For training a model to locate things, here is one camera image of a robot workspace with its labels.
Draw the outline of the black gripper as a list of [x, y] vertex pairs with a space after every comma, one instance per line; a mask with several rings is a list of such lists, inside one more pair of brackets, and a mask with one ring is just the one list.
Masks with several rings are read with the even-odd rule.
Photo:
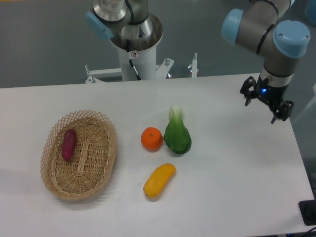
[[284, 101], [283, 96], [289, 85], [289, 77], [276, 77], [269, 73], [260, 73], [258, 80], [250, 76], [246, 79], [240, 89], [245, 98], [245, 106], [248, 106], [252, 99], [258, 99], [269, 105], [273, 113], [271, 124], [276, 120], [286, 121], [292, 113], [294, 102]]

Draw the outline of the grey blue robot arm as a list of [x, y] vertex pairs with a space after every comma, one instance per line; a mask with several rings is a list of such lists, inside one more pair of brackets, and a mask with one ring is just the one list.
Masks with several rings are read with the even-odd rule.
[[[240, 92], [247, 103], [258, 99], [266, 104], [273, 120], [285, 121], [291, 115], [294, 104], [283, 95], [310, 40], [303, 23], [280, 21], [292, 5], [291, 0], [255, 0], [248, 11], [231, 10], [221, 29], [225, 40], [264, 58], [259, 77], [248, 78]], [[163, 29], [146, 0], [96, 0], [85, 18], [100, 39], [117, 48], [124, 81], [166, 79], [173, 61], [156, 65]]]

